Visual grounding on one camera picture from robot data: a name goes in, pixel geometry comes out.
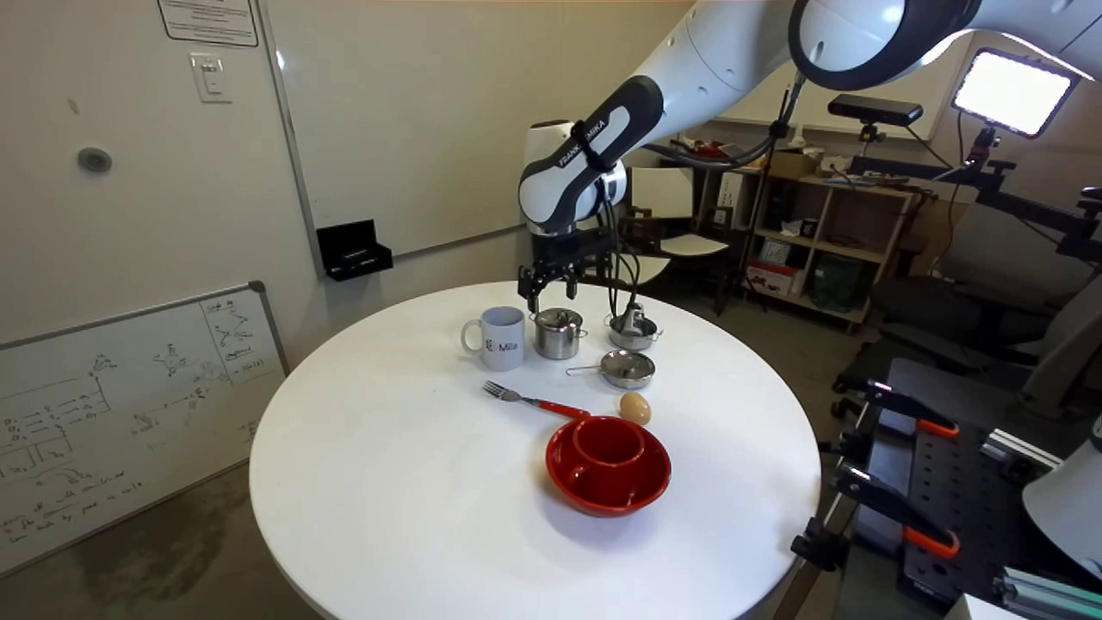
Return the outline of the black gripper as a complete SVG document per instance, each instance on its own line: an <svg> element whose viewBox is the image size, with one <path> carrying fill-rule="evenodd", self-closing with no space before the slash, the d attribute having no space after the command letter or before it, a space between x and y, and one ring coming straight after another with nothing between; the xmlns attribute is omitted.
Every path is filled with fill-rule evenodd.
<svg viewBox="0 0 1102 620"><path fill-rule="evenodd" d="M581 269L610 256L604 231L579 231L565 239L530 239L530 261L517 271L519 296L540 296L548 281L561 281L565 294L579 288Z"/></svg>

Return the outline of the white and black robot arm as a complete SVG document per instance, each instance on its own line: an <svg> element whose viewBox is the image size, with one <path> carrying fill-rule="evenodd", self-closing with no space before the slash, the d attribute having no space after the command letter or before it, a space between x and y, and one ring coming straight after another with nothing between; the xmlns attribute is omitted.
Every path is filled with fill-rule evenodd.
<svg viewBox="0 0 1102 620"><path fill-rule="evenodd" d="M590 116L526 131L517 202L530 261L517 294L537 307L548 281L576 285L581 261L614 253L614 234L581 219L622 199L622 160L731 111L781 63L822 91L869 91L930 66L965 31L1102 75L1102 0L697 0Z"/></svg>

